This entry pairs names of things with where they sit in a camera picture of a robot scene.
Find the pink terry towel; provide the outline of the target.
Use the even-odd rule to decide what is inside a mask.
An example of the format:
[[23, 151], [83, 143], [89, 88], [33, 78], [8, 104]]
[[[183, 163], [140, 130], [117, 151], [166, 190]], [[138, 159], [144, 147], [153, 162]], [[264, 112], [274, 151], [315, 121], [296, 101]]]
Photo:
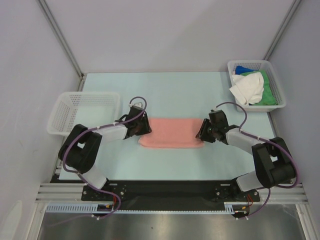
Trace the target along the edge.
[[203, 121], [200, 118], [151, 118], [151, 133], [142, 135], [139, 144], [152, 149], [193, 149], [205, 144], [197, 139]]

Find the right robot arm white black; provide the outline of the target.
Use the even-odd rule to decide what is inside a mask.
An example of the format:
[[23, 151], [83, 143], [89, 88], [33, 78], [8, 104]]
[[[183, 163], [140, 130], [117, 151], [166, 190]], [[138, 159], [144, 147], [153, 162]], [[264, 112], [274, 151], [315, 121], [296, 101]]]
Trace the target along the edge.
[[205, 118], [195, 136], [204, 142], [219, 141], [237, 147], [253, 157], [254, 171], [238, 176], [230, 195], [242, 201], [254, 189], [270, 189], [297, 177], [291, 155], [285, 141], [280, 137], [270, 140], [243, 131], [237, 125], [230, 125], [222, 110], [212, 110]]

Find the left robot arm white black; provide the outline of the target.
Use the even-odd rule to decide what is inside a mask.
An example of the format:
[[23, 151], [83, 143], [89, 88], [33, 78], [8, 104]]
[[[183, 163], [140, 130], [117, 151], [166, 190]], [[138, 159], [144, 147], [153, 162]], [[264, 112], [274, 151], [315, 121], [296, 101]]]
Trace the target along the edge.
[[89, 129], [77, 124], [58, 152], [65, 171], [77, 174], [83, 181], [93, 186], [92, 194], [99, 200], [110, 195], [107, 177], [96, 166], [96, 158], [101, 143], [126, 140], [152, 132], [146, 111], [136, 105], [129, 113], [112, 124]]

